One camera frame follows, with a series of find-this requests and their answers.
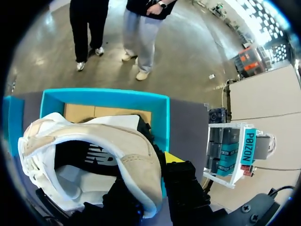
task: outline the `screw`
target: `screw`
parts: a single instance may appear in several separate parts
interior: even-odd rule
[[[250,218],[250,221],[252,223],[256,223],[258,221],[258,215],[257,214],[253,214]]]
[[[250,205],[244,205],[244,206],[241,207],[241,211],[243,213],[248,213],[248,212],[250,212],[250,210],[251,210],[251,206]]]

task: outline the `gray table surface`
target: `gray table surface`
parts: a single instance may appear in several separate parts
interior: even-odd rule
[[[17,95],[23,99],[24,131],[31,122],[40,117],[40,104],[42,92]],[[208,136],[208,111],[204,104],[192,103],[170,99],[170,150],[169,152],[178,158],[189,160],[196,168],[196,177],[201,181],[206,160],[206,146]],[[19,157],[14,158],[15,166],[20,179],[28,193],[28,200],[43,215],[49,213],[35,194],[37,187],[31,183],[23,173]],[[151,219],[145,219],[143,226],[172,226],[169,214],[168,199],[165,198],[160,212]]]

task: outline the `shoe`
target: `shoe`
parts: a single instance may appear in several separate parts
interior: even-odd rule
[[[96,55],[101,56],[104,53],[103,47],[95,49],[95,53]]]
[[[131,121],[135,129],[116,126],[115,117]],[[51,113],[34,121],[18,140],[23,172],[64,211],[84,202],[102,204],[120,172],[143,205],[143,217],[151,218],[162,204],[161,167],[153,146],[137,131],[138,122],[137,115],[122,115],[71,123]]]
[[[137,74],[137,76],[136,76],[136,79],[138,80],[138,81],[143,81],[143,80],[145,80],[145,79],[147,79],[147,76],[149,75],[149,72],[139,72],[138,74]]]
[[[126,62],[126,61],[129,61],[129,60],[131,60],[131,59],[133,59],[133,58],[135,58],[135,57],[137,57],[137,56],[131,56],[131,55],[129,55],[129,54],[125,54],[123,57],[122,57],[122,61],[123,62]]]
[[[85,62],[77,63],[77,71],[81,72],[85,68]]]

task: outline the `light gray sweatpants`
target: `light gray sweatpants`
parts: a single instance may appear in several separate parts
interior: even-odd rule
[[[124,12],[123,47],[130,56],[138,56],[141,72],[151,72],[155,55],[155,39],[162,20]]]

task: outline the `hand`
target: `hand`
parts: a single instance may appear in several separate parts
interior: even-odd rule
[[[159,15],[162,12],[162,9],[163,8],[159,4],[153,5],[148,8],[146,15],[149,15],[149,14]]]

